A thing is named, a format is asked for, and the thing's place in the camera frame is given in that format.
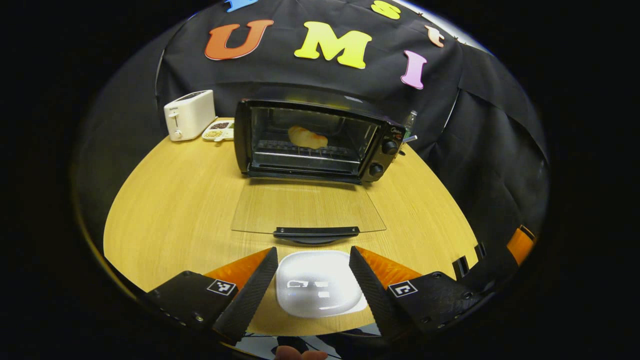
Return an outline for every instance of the orange letter u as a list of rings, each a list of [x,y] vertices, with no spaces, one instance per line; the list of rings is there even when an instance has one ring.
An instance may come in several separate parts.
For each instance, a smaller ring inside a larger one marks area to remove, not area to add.
[[[244,44],[233,49],[227,47],[227,40],[229,40],[231,32],[239,28],[240,24],[230,24],[215,28],[209,32],[211,38],[209,38],[204,54],[211,60],[235,59],[247,55],[258,47],[260,40],[262,40],[264,30],[270,25],[273,25],[273,20],[256,20],[249,22],[247,26],[251,28],[251,30],[249,30],[249,35],[247,35]]]

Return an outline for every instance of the croissant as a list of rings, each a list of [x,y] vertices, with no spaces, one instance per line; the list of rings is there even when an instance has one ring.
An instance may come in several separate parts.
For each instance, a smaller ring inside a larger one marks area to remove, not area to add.
[[[288,133],[289,139],[296,146],[319,149],[326,147],[328,143],[326,137],[313,133],[301,126],[290,127]]]

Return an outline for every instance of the bottle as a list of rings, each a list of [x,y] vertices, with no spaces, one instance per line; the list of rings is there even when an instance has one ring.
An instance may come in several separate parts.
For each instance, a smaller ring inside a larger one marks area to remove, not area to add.
[[[404,133],[403,140],[411,136],[416,116],[418,116],[418,113],[415,112],[415,110],[412,110],[411,113],[409,113],[409,115],[405,118],[403,126],[406,129],[406,132]]]

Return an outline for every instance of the yellow letter m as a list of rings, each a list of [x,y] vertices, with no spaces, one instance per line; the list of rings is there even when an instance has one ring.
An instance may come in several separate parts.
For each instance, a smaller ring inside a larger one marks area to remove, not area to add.
[[[333,29],[329,24],[316,21],[307,21],[305,26],[309,29],[304,44],[293,53],[299,58],[317,59],[320,53],[316,51],[318,45],[322,49],[324,58],[333,59],[339,52],[344,50],[342,55],[338,56],[338,62],[364,69],[364,50],[367,43],[371,41],[371,37],[360,31],[349,31],[341,38],[337,38]]]

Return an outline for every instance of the finger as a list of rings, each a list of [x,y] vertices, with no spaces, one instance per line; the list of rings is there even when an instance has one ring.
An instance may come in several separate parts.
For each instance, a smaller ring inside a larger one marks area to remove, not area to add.
[[[302,360],[325,360],[328,356],[324,351],[308,350],[302,353]]]
[[[273,360],[302,360],[302,355],[295,348],[282,345],[276,349]]]

